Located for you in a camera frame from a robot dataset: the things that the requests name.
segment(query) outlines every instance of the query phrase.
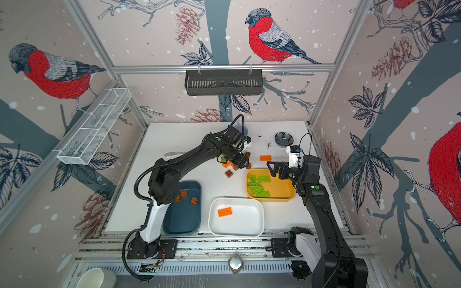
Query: white table surface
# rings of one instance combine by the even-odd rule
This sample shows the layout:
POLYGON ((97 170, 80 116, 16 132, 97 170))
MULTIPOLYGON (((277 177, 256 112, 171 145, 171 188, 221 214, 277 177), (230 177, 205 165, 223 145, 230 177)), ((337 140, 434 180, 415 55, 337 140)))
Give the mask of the white table surface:
MULTIPOLYGON (((149 125, 142 141, 139 152, 125 181, 114 210, 110 216, 106 232, 126 232, 139 228, 144 222, 147 213, 147 202, 138 199, 133 193, 133 186, 138 176, 147 168, 154 165, 159 158, 165 160, 167 152, 184 152, 197 147, 203 136, 209 132, 215 133, 225 129, 229 123, 153 123, 149 125)), ((266 162, 260 161, 260 155, 271 155, 272 161, 288 161, 285 148, 275 144, 274 136, 277 132, 288 132, 299 143, 302 135, 307 133, 304 122, 246 122, 248 135, 252 146, 246 151, 251 152, 252 168, 267 168, 266 162)), ((308 152, 310 145, 309 135, 302 140, 301 148, 308 152)), ((181 181, 195 180, 201 185, 201 224, 198 232, 209 233, 208 214, 210 205, 218 197, 244 197, 246 192, 246 174, 249 170, 239 169, 231 171, 234 175, 227 178, 227 171, 216 159, 209 160, 196 167, 181 181)), ((148 197, 147 174, 139 185, 139 192, 148 197)), ((320 183, 324 184, 330 194, 331 207, 339 227, 343 227, 336 204, 331 197, 325 175, 320 168, 320 183)), ((312 217, 302 204, 302 199, 296 195, 288 202, 261 202, 264 207, 265 230, 270 232, 287 231, 292 226, 314 228, 312 217)))

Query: yellow tray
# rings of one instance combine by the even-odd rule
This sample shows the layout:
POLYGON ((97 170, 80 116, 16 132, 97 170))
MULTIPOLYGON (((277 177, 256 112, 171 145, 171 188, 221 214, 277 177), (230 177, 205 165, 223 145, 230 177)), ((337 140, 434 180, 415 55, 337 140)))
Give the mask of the yellow tray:
POLYGON ((270 182, 263 182, 261 186, 264 188, 264 191, 269 191, 271 195, 269 198, 257 198, 253 196, 250 188, 247 187, 248 197, 251 199, 256 199, 259 201, 272 201, 272 202, 286 202, 293 199, 296 195, 296 189, 293 187, 293 182, 291 180, 280 180, 278 177, 272 177, 269 169, 252 169, 247 173, 247 183, 250 183, 250 176, 269 176, 271 178, 270 182))

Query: black wire basket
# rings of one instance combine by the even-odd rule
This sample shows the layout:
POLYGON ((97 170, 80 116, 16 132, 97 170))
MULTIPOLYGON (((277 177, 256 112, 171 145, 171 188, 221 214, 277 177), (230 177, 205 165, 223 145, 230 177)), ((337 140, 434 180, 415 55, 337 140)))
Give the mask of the black wire basket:
POLYGON ((186 71, 187 95, 259 95, 262 93, 262 70, 186 71))

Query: dark blue tray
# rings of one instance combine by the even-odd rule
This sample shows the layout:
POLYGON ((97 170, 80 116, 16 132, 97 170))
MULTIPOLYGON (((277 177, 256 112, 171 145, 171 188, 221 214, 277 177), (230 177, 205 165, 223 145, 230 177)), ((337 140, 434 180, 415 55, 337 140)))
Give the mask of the dark blue tray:
POLYGON ((167 235, 194 234, 200 226, 201 186, 197 181, 179 183, 179 190, 187 190, 187 197, 180 202, 172 202, 163 219, 163 231, 167 235), (197 205, 192 205, 192 197, 197 197, 197 205))

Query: white wire basket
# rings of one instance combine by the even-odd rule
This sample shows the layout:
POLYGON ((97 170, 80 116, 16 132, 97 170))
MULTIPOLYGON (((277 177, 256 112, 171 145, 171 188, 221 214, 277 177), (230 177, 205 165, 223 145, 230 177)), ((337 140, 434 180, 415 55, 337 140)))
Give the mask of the white wire basket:
POLYGON ((101 103, 59 152, 58 159, 64 164, 88 165, 130 99, 126 88, 108 89, 101 103))

